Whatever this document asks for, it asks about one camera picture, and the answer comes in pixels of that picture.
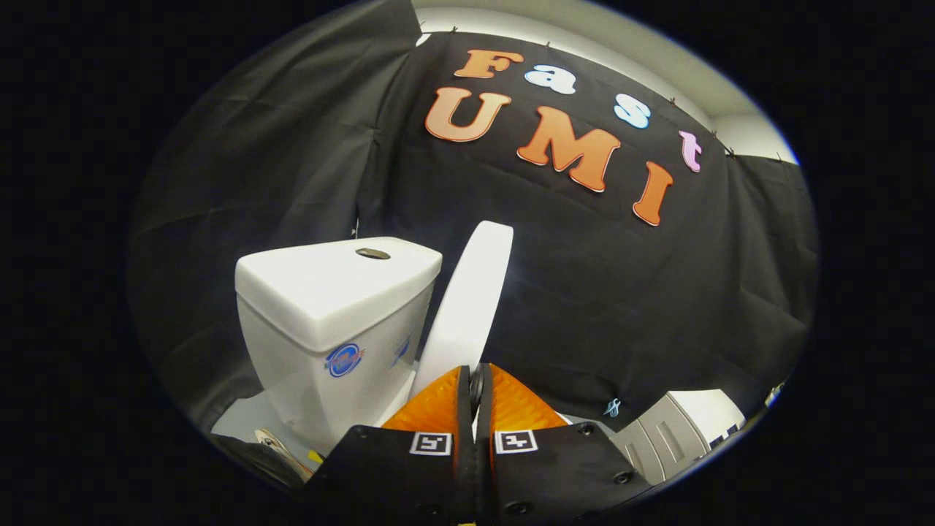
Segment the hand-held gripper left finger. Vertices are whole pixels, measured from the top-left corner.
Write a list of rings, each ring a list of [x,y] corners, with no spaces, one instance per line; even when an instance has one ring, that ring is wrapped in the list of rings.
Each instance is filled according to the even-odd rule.
[[[454,367],[387,423],[351,427],[308,482],[314,522],[474,524],[470,384],[470,367]]]

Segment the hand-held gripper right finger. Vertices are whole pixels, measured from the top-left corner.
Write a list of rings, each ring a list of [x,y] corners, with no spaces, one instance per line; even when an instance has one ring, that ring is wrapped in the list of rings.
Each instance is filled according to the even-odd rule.
[[[595,422],[566,422],[503,367],[478,366],[478,525],[599,525],[651,484]]]

